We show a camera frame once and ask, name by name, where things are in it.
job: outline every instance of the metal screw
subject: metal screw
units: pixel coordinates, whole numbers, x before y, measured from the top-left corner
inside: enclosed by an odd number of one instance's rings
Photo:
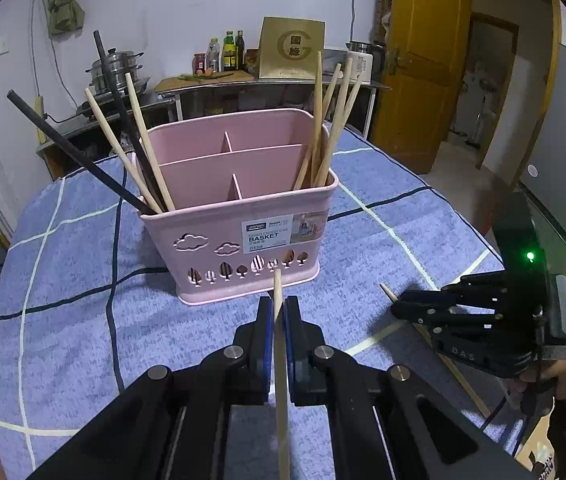
[[[226,346],[223,350],[223,355],[228,359],[238,359],[243,355],[243,348],[238,345]]]
[[[410,378],[410,368],[403,365],[394,365],[390,368],[390,375],[397,381],[407,381]]]
[[[154,365],[152,368],[147,370],[147,376],[153,381],[160,381],[167,376],[168,369],[163,365]]]
[[[319,359],[329,359],[334,355],[334,348],[327,345],[320,345],[314,349],[314,355]]]

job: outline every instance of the pink plastic container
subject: pink plastic container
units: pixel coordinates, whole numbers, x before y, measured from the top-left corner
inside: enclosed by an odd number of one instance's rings
[[[290,191],[314,129],[303,110],[239,112],[149,130],[176,211],[141,215],[183,303],[270,290],[319,273],[338,177]],[[323,143],[327,129],[323,127]]]

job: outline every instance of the door handle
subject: door handle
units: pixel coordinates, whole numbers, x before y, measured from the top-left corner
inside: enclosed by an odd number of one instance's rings
[[[406,58],[404,56],[399,56],[399,47],[394,47],[392,49],[391,55],[389,56],[389,62],[388,62],[388,66],[390,67],[390,74],[391,75],[396,75],[396,69],[398,68],[409,68],[409,65],[412,63],[412,60],[409,58]]]

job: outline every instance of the wooden door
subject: wooden door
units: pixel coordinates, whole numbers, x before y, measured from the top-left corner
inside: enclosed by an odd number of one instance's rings
[[[450,127],[468,43],[471,0],[393,0],[389,60],[372,142],[428,173]]]

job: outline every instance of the basket base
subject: basket base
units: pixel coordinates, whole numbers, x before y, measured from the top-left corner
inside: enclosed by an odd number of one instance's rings
[[[321,266],[318,259],[312,267],[309,267],[307,270],[303,270],[303,272],[299,272],[298,269],[295,269],[293,274],[286,274],[285,269],[282,269],[282,285],[289,286],[309,282],[318,276],[320,270]],[[269,274],[271,275],[271,280],[263,279],[258,282],[236,285],[231,289],[220,288],[218,291],[207,290],[204,295],[201,293],[188,294],[187,292],[177,291],[176,296],[188,306],[199,306],[207,303],[214,303],[215,301],[233,300],[234,298],[240,298],[249,294],[258,294],[259,292],[272,290],[274,286],[274,272],[269,272]]]

